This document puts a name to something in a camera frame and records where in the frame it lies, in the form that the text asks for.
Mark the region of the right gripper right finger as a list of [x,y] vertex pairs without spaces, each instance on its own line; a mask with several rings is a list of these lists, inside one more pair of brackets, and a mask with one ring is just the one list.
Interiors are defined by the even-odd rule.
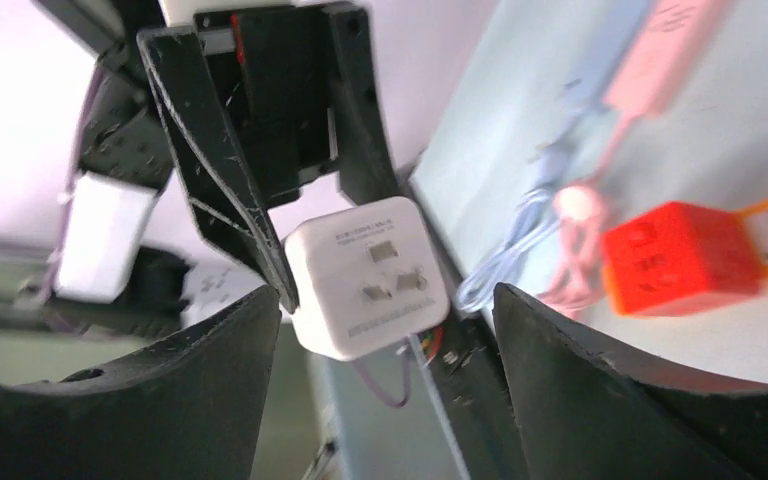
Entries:
[[533,479],[768,479],[768,384],[681,365],[494,290]]

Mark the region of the red cube socket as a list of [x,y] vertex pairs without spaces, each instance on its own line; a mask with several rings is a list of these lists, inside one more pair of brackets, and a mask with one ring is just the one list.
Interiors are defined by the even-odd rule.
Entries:
[[762,267],[738,217],[664,203],[601,237],[602,281],[614,311],[681,317],[760,295]]

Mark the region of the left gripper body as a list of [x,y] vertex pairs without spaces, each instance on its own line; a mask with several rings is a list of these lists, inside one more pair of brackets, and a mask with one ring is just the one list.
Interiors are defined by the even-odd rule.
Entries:
[[327,4],[213,12],[187,26],[199,36],[266,209],[296,201],[335,168]]

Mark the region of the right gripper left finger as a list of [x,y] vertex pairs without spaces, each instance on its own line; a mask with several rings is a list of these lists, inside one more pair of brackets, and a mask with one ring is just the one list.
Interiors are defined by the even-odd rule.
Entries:
[[0,386],[0,479],[247,479],[281,323],[258,288],[58,382]]

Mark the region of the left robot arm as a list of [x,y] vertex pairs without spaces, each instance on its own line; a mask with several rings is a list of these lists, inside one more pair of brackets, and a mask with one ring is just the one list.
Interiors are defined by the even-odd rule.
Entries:
[[141,248],[172,175],[201,237],[289,311],[296,276],[270,210],[331,173],[356,204],[398,193],[363,6],[196,3],[181,26],[160,1],[42,8],[96,54],[47,276],[69,321],[145,337],[176,329],[187,264]]

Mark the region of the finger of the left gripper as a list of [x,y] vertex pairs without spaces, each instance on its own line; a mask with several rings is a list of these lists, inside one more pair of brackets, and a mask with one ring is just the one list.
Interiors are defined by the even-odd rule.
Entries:
[[367,11],[350,2],[323,8],[331,46],[339,187],[363,205],[395,196],[400,187],[390,158],[376,89]]
[[296,283],[197,32],[187,26],[149,29],[136,41],[199,234],[256,271],[278,292],[284,309],[294,312]]

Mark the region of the white cube socket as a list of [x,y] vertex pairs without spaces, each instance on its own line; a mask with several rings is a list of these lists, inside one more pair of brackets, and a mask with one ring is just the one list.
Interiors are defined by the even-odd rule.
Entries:
[[396,196],[307,220],[285,239],[299,343],[353,361],[432,328],[450,300],[418,205]]

